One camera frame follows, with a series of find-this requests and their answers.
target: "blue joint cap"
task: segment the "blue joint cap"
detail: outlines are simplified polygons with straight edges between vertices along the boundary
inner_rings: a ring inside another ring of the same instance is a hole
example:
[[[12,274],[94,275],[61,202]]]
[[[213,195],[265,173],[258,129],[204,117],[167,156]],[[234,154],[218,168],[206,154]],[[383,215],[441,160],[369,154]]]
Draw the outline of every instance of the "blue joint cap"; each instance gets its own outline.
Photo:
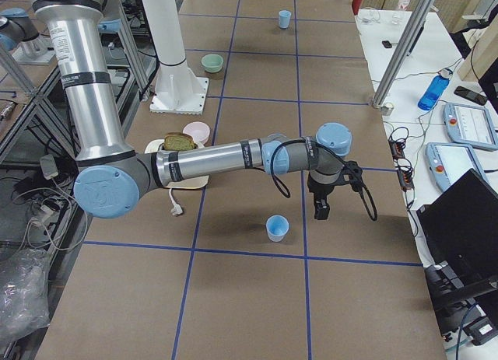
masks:
[[[5,9],[0,12],[0,16],[4,16],[5,18],[26,18],[28,16],[26,10],[21,8],[10,8]]]
[[[125,171],[112,166],[84,169],[76,178],[75,199],[97,218],[117,218],[131,211],[140,199],[139,187]]]
[[[98,24],[100,33],[117,33],[121,28],[121,19],[106,20]]]
[[[340,123],[327,123],[318,128],[317,142],[327,146],[338,156],[347,156],[351,149],[352,135]]]
[[[16,42],[11,39],[10,37],[6,36],[6,35],[2,35],[0,33],[0,44],[7,50],[7,51],[11,51],[12,49],[14,49],[17,44]]]
[[[263,158],[263,165],[265,166],[265,172],[268,175],[271,173],[270,162],[272,161],[273,153],[281,144],[282,143],[279,141],[272,141],[272,142],[267,142],[261,147],[261,156]],[[277,151],[275,158],[273,159],[273,173],[275,175],[282,175],[284,173],[288,173],[289,165],[290,161],[287,149],[285,147],[280,148]]]

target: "black phone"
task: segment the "black phone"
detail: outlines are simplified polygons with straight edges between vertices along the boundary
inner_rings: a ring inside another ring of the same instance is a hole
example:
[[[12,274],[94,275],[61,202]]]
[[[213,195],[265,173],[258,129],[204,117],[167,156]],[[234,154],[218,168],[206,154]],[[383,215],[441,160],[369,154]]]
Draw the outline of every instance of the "black phone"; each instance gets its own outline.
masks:
[[[488,101],[486,96],[464,88],[463,86],[457,86],[454,90],[454,94],[481,106],[486,105],[486,102]]]

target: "clear bottle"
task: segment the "clear bottle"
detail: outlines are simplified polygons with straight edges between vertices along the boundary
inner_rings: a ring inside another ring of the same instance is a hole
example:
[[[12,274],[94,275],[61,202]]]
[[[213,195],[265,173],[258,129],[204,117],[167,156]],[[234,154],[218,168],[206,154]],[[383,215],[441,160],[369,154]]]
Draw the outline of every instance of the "clear bottle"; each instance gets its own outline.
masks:
[[[403,12],[406,11],[408,5],[410,4],[410,0],[398,0],[398,4],[396,5],[396,11],[392,15],[392,23],[399,24],[403,20]]]
[[[453,72],[449,68],[443,68],[440,73],[433,79],[419,101],[419,108],[425,111],[432,110],[444,90],[450,83]]]

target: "blue bottle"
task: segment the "blue bottle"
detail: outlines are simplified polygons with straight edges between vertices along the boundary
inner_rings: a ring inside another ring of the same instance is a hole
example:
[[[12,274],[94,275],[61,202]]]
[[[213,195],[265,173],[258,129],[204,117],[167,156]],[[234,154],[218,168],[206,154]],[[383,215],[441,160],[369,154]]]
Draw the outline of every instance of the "blue bottle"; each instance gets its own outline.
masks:
[[[419,108],[425,111],[432,110],[441,94],[450,83],[453,72],[449,68],[443,68],[430,83],[429,88],[419,101]]]

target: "blue cup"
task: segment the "blue cup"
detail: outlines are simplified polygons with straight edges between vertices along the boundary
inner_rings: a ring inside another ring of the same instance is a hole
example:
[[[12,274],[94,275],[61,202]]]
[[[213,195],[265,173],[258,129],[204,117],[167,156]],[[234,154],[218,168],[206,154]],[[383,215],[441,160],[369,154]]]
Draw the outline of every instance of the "blue cup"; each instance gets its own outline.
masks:
[[[281,215],[273,215],[266,221],[266,232],[273,242],[280,242],[288,231],[289,222]]]
[[[279,27],[283,30],[289,27],[290,16],[292,13],[289,10],[280,10],[279,11]]]

